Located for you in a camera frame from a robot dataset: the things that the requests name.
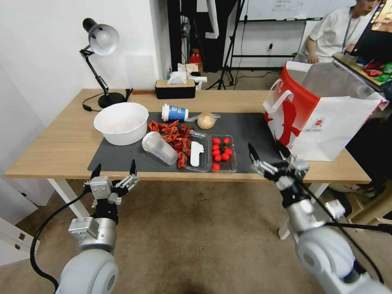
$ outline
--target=gray table mat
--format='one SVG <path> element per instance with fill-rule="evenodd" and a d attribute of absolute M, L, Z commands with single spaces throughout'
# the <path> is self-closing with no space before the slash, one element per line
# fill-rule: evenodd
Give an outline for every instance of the gray table mat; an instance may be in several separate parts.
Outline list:
<path fill-rule="evenodd" d="M 209 135 L 232 135 L 237 156 L 238 173 L 254 173 L 249 159 L 248 142 L 255 147 L 261 159 L 273 163 L 281 160 L 275 141 L 261 113 L 222 113 L 215 126 L 209 130 L 201 130 L 196 123 L 187 122 L 196 131 Z M 150 112 L 148 121 L 161 123 L 160 112 Z M 115 146 L 103 139 L 95 153 L 88 170 L 92 171 L 101 163 L 102 171 L 129 171 L 132 159 L 136 161 L 139 172 L 178 172 L 177 164 L 167 166 L 159 158 L 145 152 L 142 141 L 127 146 Z"/>

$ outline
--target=blue paper cup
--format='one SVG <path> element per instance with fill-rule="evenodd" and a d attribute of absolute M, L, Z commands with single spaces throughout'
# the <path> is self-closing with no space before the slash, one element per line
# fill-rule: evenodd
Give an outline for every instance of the blue paper cup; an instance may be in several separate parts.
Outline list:
<path fill-rule="evenodd" d="M 189 111 L 186 108 L 171 106 L 165 103 L 162 106 L 162 120 L 163 121 L 184 121 L 188 119 Z"/>

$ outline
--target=red object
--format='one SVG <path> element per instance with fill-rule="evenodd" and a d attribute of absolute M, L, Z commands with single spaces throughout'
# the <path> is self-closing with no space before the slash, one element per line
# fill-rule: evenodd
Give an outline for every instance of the red object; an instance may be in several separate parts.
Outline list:
<path fill-rule="evenodd" d="M 270 107 L 274 106 L 278 111 L 266 111 L 264 117 L 275 140 L 290 148 L 316 108 L 320 97 L 294 81 L 286 65 L 274 86 L 275 89 L 271 93 L 273 102 L 270 102 Z"/>
<path fill-rule="evenodd" d="M 218 164 L 218 163 L 214 163 L 213 165 L 212 165 L 212 170 L 213 171 L 218 171 L 218 170 L 220 170 L 221 169 L 221 166 Z"/>
<path fill-rule="evenodd" d="M 379 61 L 373 61 L 367 64 L 367 66 L 365 67 L 365 71 L 366 70 L 370 70 L 370 69 L 380 69 L 383 66 L 383 64 Z"/>
<path fill-rule="evenodd" d="M 221 161 L 222 160 L 222 156 L 220 154 L 215 155 L 214 160 L 215 161 Z"/>
<path fill-rule="evenodd" d="M 230 148 L 226 148 L 225 153 L 227 153 L 229 155 L 233 155 L 233 150 L 231 150 Z"/>
<path fill-rule="evenodd" d="M 194 52 L 191 55 L 191 58 L 189 59 L 189 63 L 200 63 L 200 54 L 198 52 Z"/>
<path fill-rule="evenodd" d="M 178 153 L 177 167 L 183 169 L 191 155 L 190 131 L 194 130 L 194 127 L 187 127 L 186 124 L 177 127 L 178 123 L 179 121 L 176 120 L 169 125 L 166 123 L 159 125 L 153 120 L 148 124 L 148 128 L 150 131 L 162 132 L 162 138 L 168 143 L 173 143 L 173 148 Z"/>
<path fill-rule="evenodd" d="M 368 76 L 379 76 L 379 75 L 381 75 L 383 73 L 382 71 L 379 71 L 377 69 L 365 69 L 364 72 Z"/>
<path fill-rule="evenodd" d="M 230 155 L 228 153 L 223 153 L 222 154 L 222 159 L 223 160 L 229 160 L 230 159 Z"/>
<path fill-rule="evenodd" d="M 218 138 L 213 138 L 213 139 L 212 139 L 212 142 L 213 142 L 214 144 L 216 144 L 216 145 L 219 145 L 221 141 L 220 141 Z"/>

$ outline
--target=lanyard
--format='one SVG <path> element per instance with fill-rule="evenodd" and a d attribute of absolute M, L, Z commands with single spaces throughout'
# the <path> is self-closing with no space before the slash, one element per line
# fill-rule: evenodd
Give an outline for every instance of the lanyard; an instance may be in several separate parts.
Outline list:
<path fill-rule="evenodd" d="M 344 47 L 345 47 L 345 45 L 346 45 L 346 41 L 353 35 L 353 33 L 354 33 L 355 30 L 356 30 L 356 27 L 357 27 L 358 24 L 359 24 L 359 20 L 358 20 L 357 23 L 356 23 L 356 25 L 355 25 L 355 27 L 353 28 L 353 30 L 352 30 L 350 36 L 348 36 L 348 30 L 350 29 L 350 24 L 351 24 L 351 19 L 352 19 L 352 13 L 351 13 L 351 11 L 352 11 L 352 7 L 351 7 L 351 9 L 350 9 L 348 25 L 347 25 L 346 33 L 345 33 L 344 39 L 343 39 L 342 52 L 344 52 Z"/>

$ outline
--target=tissue box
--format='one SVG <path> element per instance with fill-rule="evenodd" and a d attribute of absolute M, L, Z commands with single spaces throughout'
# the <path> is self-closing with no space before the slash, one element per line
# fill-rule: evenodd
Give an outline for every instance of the tissue box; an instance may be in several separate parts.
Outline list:
<path fill-rule="evenodd" d="M 167 80 L 155 83 L 155 93 L 158 99 L 186 99 L 195 98 L 196 85 L 194 80 L 187 80 L 182 85 L 168 85 Z"/>

